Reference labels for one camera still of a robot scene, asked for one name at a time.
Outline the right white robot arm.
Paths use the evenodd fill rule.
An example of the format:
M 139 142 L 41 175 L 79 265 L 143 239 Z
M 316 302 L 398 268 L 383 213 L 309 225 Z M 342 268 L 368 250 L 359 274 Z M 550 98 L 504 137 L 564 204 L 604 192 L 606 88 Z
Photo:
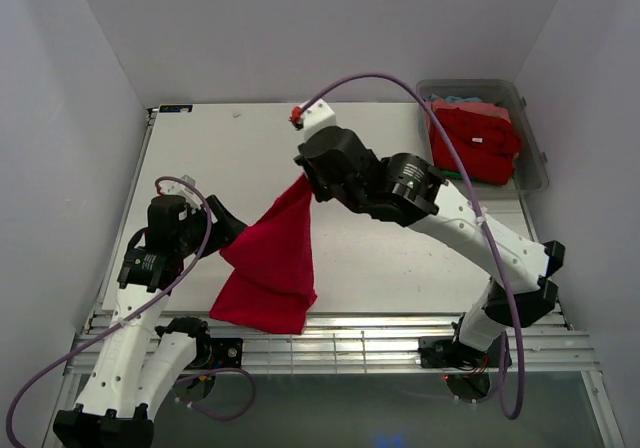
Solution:
M 295 163 L 319 202 L 407 227 L 454 250 L 489 276 L 487 288 L 464 313 L 449 340 L 422 353 L 434 367 L 474 365 L 508 327 L 529 327 L 550 313 L 565 247 L 538 243 L 487 214 L 424 159 L 409 153 L 379 158 L 357 134 L 338 126 L 302 132 Z

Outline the crimson red t shirt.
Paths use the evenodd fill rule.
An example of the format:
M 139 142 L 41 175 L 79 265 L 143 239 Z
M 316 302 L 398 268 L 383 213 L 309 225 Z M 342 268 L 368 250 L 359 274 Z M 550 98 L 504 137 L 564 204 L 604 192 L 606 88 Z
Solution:
M 311 244 L 312 190 L 300 176 L 221 257 L 232 273 L 209 316 L 271 334 L 299 335 L 317 299 Z

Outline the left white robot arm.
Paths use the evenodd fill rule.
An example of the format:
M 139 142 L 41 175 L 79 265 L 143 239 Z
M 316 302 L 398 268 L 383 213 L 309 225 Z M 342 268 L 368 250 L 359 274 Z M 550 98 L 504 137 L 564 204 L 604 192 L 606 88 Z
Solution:
M 205 204 L 187 194 L 151 200 L 117 276 L 111 331 L 73 408 L 55 416 L 63 446 L 148 447 L 155 415 L 183 371 L 202 372 L 190 384 L 210 391 L 214 371 L 240 368 L 241 339 L 213 338 L 197 317 L 158 320 L 169 299 L 163 291 L 183 277 L 186 259 L 228 247 L 245 227 L 214 195 Z

